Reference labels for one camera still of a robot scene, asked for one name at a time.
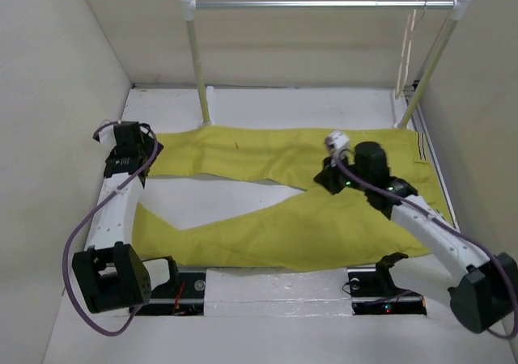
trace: white table surface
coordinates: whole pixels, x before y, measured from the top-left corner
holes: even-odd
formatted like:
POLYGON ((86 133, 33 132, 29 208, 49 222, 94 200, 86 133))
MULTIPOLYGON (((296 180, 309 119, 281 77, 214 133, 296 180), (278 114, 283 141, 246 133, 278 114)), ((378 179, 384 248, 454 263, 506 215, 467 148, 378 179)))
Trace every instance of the white table surface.
MULTIPOLYGON (((217 125, 245 128, 391 128, 405 110, 389 90, 216 89, 217 125)), ((133 89, 123 119, 157 132, 198 127, 195 90, 133 89)), ((213 176, 148 179, 142 203, 179 228, 278 203, 299 190, 213 176)), ((93 332, 65 295, 45 364, 59 363, 515 363, 509 344, 464 330, 449 310, 429 316, 352 316, 346 269, 209 269, 203 317, 137 317, 119 337, 93 332)), ((96 315, 115 330, 124 319, 96 315)), ((495 328, 502 332, 501 325, 495 328)))

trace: white pipe connector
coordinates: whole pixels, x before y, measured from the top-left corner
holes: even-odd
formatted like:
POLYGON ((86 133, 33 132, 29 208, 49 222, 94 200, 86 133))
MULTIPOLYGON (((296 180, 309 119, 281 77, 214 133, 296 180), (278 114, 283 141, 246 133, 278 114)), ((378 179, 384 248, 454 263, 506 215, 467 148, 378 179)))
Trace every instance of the white pipe connector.
POLYGON ((472 0, 455 0, 455 6, 452 10, 452 20, 461 20, 471 1, 472 0))
POLYGON ((194 20, 194 11, 196 10, 196 0, 180 0, 184 9, 184 19, 186 22, 194 20))

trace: metal rod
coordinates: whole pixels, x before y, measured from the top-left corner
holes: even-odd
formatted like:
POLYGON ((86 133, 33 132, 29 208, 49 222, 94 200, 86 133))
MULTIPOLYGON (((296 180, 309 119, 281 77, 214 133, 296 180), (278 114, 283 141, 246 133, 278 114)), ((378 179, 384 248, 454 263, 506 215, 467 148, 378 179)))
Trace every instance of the metal rod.
POLYGON ((451 10, 455 0, 446 2, 377 2, 377 1, 336 1, 336 2, 196 2, 196 11, 228 9, 264 8, 308 8, 308 9, 377 9, 398 10, 451 10))
POLYGON ((414 113, 414 110, 419 104, 419 100, 422 97, 422 94, 424 92, 424 88, 427 86, 428 82, 430 81, 430 77, 433 74, 435 68, 437 67, 437 64, 439 63, 439 60, 441 56, 443 55, 444 49, 446 49, 446 45, 448 44, 450 37, 453 34, 453 30, 455 30, 456 24, 458 23, 457 20, 449 20, 448 26, 444 30, 444 34, 442 35, 439 44, 437 45, 437 48, 435 49, 435 52, 433 54, 433 57, 430 60, 430 64, 428 65, 426 71, 422 75, 421 80, 419 81, 418 87, 415 89, 415 93, 412 96, 412 99, 410 100, 410 104, 408 104, 408 107, 405 110, 405 114, 403 115, 401 121, 397 125, 398 128, 406 128, 406 125, 408 124, 410 118, 412 117, 412 113, 414 113))
POLYGON ((435 36, 434 42, 431 44, 430 49, 428 50, 427 55, 424 58, 424 61, 422 62, 421 67, 419 68, 419 72, 415 75, 415 80, 419 81, 422 78, 422 75, 424 74, 424 70, 428 66, 428 62, 430 62, 430 58, 435 50, 435 47, 437 47, 437 44, 439 43, 439 39, 444 33, 444 29, 448 25, 448 21, 450 19, 450 15, 448 15, 446 18, 444 18, 443 23, 440 26, 439 31, 437 32, 437 35, 435 36))
POLYGON ((197 95, 200 99, 200 105, 202 107, 202 123, 204 125, 209 125, 211 124, 209 104, 207 103, 207 92, 205 89, 205 81, 203 80, 202 61, 200 60, 200 49, 197 46, 194 20, 187 20, 185 23, 187 24, 189 47, 191 49, 191 57, 193 58, 194 75, 196 76, 197 95))

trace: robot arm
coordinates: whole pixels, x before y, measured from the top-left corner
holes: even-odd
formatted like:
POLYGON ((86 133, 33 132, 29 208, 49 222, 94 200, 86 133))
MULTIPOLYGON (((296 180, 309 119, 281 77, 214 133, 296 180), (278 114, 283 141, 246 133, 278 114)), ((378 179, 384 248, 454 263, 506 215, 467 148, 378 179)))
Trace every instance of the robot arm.
POLYGON ((137 122, 121 122, 102 129, 96 137, 111 149, 104 169, 103 192, 117 195, 99 212, 86 251, 77 252, 72 269, 91 313, 148 303, 151 291, 178 281, 171 257, 141 261, 131 247, 137 203, 146 184, 147 168, 119 190, 150 157, 154 140, 137 122))
POLYGON ((345 187, 363 190, 373 208, 405 228, 432 253, 414 259, 396 253, 380 260, 376 271, 388 291, 401 287, 432 298, 449 307, 459 322, 475 333, 486 331, 514 311, 495 265, 503 268, 518 293, 518 268, 509 255, 502 253, 491 260, 485 249, 453 235, 455 230, 415 188, 390 175, 379 144, 362 142, 353 152, 349 138, 338 131, 331 133, 325 144, 331 155, 315 181, 333 194, 345 187), (347 153, 355 157, 354 163, 349 164, 347 153))

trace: red cable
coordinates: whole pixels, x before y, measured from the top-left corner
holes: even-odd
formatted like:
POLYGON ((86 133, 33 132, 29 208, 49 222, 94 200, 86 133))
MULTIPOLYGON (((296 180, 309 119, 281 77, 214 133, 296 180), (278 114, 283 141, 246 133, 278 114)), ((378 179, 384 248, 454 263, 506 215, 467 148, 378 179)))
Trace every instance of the red cable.
POLYGON ((178 292, 178 295, 176 296, 176 299, 175 299, 175 306, 172 309, 172 314, 173 315, 175 314, 175 311, 180 308, 180 305, 178 304, 178 301, 180 300, 180 297, 181 297, 182 293, 184 292, 184 288, 185 288, 185 282, 182 282, 182 284, 180 286, 180 291, 178 292))

